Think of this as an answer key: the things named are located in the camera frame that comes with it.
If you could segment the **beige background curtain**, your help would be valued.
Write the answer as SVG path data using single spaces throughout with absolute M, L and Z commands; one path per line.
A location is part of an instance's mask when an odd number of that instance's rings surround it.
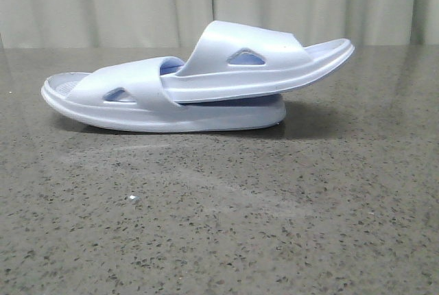
M 190 47 L 215 19 L 305 45 L 438 42 L 438 0 L 1 0 L 1 46 Z

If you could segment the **light blue slipper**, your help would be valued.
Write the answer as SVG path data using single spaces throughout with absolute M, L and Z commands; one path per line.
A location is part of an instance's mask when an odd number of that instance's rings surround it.
M 62 115 L 100 128 L 131 132 L 197 132 L 265 128 L 286 115 L 280 95 L 178 104 L 165 92 L 161 71 L 175 71 L 176 57 L 150 58 L 46 79 L 41 94 Z
M 290 33 L 213 21 L 188 61 L 161 80 L 176 102 L 258 97 L 316 82 L 353 51 L 345 38 L 303 47 Z

